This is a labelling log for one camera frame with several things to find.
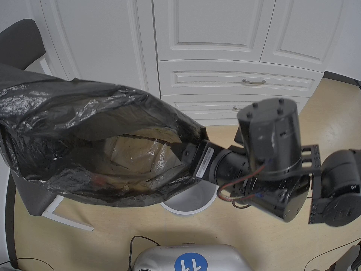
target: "black baseboard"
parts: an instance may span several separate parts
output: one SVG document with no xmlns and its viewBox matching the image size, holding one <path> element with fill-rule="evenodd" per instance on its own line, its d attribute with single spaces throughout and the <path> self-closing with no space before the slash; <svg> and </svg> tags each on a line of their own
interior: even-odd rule
<svg viewBox="0 0 361 271">
<path fill-rule="evenodd" d="M 6 244 L 8 247 L 8 254 L 10 260 L 14 260 L 17 258 L 16 250 L 15 250 L 15 237 L 14 237 L 15 194 L 16 194 L 16 185 L 13 176 L 9 174 L 9 182 L 6 193 L 6 205 L 5 205 L 5 234 L 6 234 Z M 19 269 L 19 265 L 16 260 L 11 262 L 11 266 L 15 269 Z"/>
<path fill-rule="evenodd" d="M 323 74 L 324 78 L 328 78 L 328 79 L 333 79 L 333 80 L 337 80 L 337 81 L 341 81 L 341 82 L 345 82 L 347 84 L 352 84 L 352 85 L 356 85 L 361 89 L 361 82 L 350 78 L 348 76 L 344 76 L 344 75 L 339 75 L 337 73 L 333 73 L 333 72 L 329 72 L 329 71 L 325 71 L 325 73 Z"/>
</svg>

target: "white wall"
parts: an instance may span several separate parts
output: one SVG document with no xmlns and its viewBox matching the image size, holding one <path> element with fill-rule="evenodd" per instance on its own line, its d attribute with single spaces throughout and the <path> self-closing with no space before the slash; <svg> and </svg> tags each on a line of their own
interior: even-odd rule
<svg viewBox="0 0 361 271">
<path fill-rule="evenodd" d="M 349 0 L 345 24 L 326 71 L 361 81 L 361 0 Z"/>
<path fill-rule="evenodd" d="M 30 18 L 26 0 L 0 0 L 0 32 L 26 18 Z M 5 199 L 8 178 L 9 168 L 0 157 L 0 263 L 9 259 L 5 237 Z"/>
</svg>

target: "blue circle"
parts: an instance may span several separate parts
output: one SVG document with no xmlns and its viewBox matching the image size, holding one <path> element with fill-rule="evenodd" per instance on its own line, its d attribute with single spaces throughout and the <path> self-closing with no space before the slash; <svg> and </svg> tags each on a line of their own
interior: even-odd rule
<svg viewBox="0 0 361 271">
<path fill-rule="evenodd" d="M 175 271 L 207 271 L 207 268 L 207 260 L 198 253 L 180 255 L 174 263 Z"/>
</svg>

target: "wooden floor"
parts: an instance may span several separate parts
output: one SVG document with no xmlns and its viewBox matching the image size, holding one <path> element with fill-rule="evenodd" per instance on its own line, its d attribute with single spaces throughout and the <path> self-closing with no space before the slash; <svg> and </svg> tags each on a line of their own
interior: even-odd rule
<svg viewBox="0 0 361 271">
<path fill-rule="evenodd" d="M 343 148 L 361 148 L 361 91 L 353 85 L 323 79 L 300 114 L 302 144 L 318 143 L 322 160 Z M 233 143 L 237 126 L 208 127 L 210 139 L 223 147 Z M 314 256 L 361 237 L 361 218 L 340 228 L 308 225 L 310 200 L 290 223 L 250 207 L 237 210 L 216 199 L 193 217 L 177 217 L 160 205 L 117 209 L 84 205 L 64 199 L 57 212 L 90 223 L 93 232 L 75 229 L 43 217 L 30 216 L 20 199 L 15 204 L 15 243 L 18 257 L 35 257 L 55 271 L 126 271 L 129 241 L 143 235 L 161 245 L 184 242 L 230 244 L 254 270 L 303 270 Z M 134 258 L 152 243 L 134 243 Z M 347 250 L 340 248 L 313 260 L 306 270 L 327 269 Z M 27 271 L 50 270 L 23 260 Z"/>
</svg>

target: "gray chair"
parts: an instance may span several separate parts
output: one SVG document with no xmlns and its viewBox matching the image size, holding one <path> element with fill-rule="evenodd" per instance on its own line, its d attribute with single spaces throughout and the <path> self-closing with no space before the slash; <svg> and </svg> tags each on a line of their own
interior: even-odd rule
<svg viewBox="0 0 361 271">
<path fill-rule="evenodd" d="M 52 75 L 44 58 L 45 53 L 39 29 L 35 21 L 31 19 L 18 21 L 0 33 L 0 63 L 25 70 L 30 64 L 38 60 L 44 73 Z M 14 180 L 20 197 L 30 215 L 44 216 L 88 231 L 94 229 L 92 225 L 69 220 L 54 213 L 64 197 L 28 182 L 12 171 L 10 173 L 11 177 L 9 179 Z"/>
</svg>

